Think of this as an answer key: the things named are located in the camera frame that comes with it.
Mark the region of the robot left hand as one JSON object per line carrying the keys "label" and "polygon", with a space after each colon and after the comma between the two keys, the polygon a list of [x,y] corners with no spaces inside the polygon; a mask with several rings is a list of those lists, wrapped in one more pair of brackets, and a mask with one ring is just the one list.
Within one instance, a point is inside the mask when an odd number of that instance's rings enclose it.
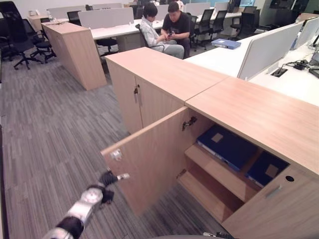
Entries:
{"label": "robot left hand", "polygon": [[110,204],[113,201],[115,193],[107,189],[109,185],[129,178],[130,175],[128,173],[115,175],[111,170],[104,172],[100,176],[97,184],[98,189],[100,189],[100,191],[102,192],[102,204]]}

